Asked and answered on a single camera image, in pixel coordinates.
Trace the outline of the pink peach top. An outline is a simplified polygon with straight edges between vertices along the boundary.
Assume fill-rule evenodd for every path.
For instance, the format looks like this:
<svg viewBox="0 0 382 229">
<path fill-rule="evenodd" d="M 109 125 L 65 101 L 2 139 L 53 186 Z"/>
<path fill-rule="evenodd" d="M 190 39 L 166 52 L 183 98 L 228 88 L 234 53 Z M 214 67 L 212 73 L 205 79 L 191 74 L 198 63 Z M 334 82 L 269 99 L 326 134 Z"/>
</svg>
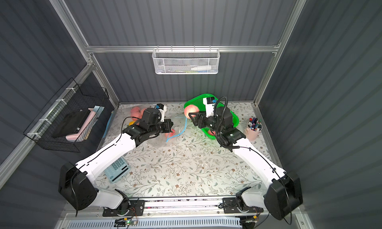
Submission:
<svg viewBox="0 0 382 229">
<path fill-rule="evenodd" d="M 190 113 L 196 113 L 196 112 L 199 112 L 200 110 L 199 110 L 199 108 L 197 107 L 197 106 L 195 106 L 195 105 L 188 105 L 185 109 L 184 109 L 184 115 L 188 118 L 188 119 L 190 119 L 190 116 L 189 116 L 189 114 Z"/>
</svg>

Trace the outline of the pink peach with leaf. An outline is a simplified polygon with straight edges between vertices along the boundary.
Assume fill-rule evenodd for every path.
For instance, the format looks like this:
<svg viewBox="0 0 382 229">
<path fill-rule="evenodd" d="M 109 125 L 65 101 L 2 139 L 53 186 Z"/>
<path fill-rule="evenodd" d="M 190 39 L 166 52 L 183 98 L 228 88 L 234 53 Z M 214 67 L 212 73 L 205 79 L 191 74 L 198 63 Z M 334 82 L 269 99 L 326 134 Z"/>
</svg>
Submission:
<svg viewBox="0 0 382 229">
<path fill-rule="evenodd" d="M 141 114 L 141 113 L 138 113 L 138 112 L 135 112 L 135 113 L 133 113 L 133 114 L 130 114 L 130 116 L 131 116 L 131 118 L 132 118 L 134 121 L 142 118 L 142 114 Z"/>
</svg>

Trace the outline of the clear zip-top bag blue zipper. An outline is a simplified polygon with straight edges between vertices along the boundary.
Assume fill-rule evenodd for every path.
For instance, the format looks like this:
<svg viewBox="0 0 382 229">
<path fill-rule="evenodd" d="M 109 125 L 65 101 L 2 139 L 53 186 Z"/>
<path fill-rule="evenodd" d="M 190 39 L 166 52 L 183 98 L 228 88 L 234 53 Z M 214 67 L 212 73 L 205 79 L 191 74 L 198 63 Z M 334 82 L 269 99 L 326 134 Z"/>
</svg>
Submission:
<svg viewBox="0 0 382 229">
<path fill-rule="evenodd" d="M 138 116 L 132 116 L 132 112 L 137 111 L 141 114 L 143 109 L 148 108 L 149 106 L 149 104 L 120 104 L 112 115 L 111 121 L 107 128 L 104 144 L 117 138 L 121 133 L 121 130 L 129 126 L 130 122 L 138 119 Z"/>
</svg>

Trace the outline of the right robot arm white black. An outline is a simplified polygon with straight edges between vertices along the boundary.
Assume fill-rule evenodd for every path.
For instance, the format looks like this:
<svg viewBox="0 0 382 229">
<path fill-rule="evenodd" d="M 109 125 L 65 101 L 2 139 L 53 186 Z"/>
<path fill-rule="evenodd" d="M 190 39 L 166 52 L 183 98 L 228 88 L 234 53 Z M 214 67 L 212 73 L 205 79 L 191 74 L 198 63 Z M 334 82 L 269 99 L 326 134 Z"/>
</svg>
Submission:
<svg viewBox="0 0 382 229">
<path fill-rule="evenodd" d="M 266 208 L 280 221 L 303 203 L 299 176 L 286 172 L 253 147 L 246 135 L 234 126 L 227 107 L 208 107 L 207 111 L 200 111 L 191 105 L 185 108 L 185 115 L 200 129 L 209 128 L 221 147 L 244 160 L 260 177 L 266 192 L 245 189 L 240 198 L 246 206 Z"/>
</svg>

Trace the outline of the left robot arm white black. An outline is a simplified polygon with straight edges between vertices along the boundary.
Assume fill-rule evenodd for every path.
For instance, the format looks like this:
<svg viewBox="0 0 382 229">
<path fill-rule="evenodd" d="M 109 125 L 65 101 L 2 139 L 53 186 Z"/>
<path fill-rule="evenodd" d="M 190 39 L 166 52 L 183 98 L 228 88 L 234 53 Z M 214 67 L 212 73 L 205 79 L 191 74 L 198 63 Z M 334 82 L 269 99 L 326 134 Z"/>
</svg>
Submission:
<svg viewBox="0 0 382 229">
<path fill-rule="evenodd" d="M 106 168 L 146 140 L 170 133 L 173 125 L 170 119 L 165 119 L 157 124 L 147 125 L 139 122 L 128 126 L 116 139 L 91 156 L 75 164 L 64 164 L 60 171 L 58 192 L 76 211 L 89 206 L 128 210 L 128 196 L 117 189 L 97 189 L 93 182 Z"/>
</svg>

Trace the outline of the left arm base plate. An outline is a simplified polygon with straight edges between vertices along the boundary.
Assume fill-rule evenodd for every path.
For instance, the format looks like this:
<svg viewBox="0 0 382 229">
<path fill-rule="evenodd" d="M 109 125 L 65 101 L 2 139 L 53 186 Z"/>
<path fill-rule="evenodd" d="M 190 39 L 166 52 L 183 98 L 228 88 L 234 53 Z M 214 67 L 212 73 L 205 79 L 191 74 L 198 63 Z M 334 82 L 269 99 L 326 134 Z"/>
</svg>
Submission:
<svg viewBox="0 0 382 229">
<path fill-rule="evenodd" d="M 104 208 L 103 217 L 135 217 L 142 216 L 144 212 L 144 200 L 124 200 L 116 209 Z"/>
</svg>

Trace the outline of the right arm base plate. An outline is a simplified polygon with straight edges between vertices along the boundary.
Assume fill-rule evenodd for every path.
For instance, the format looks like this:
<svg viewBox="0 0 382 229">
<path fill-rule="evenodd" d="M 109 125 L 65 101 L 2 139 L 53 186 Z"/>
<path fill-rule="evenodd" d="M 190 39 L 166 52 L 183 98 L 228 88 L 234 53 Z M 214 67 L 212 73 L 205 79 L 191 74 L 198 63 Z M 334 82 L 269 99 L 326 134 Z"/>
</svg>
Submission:
<svg viewBox="0 0 382 229">
<path fill-rule="evenodd" d="M 260 214 L 264 212 L 263 208 L 247 206 L 242 199 L 233 197 L 223 198 L 219 206 L 224 210 L 225 214 Z"/>
</svg>

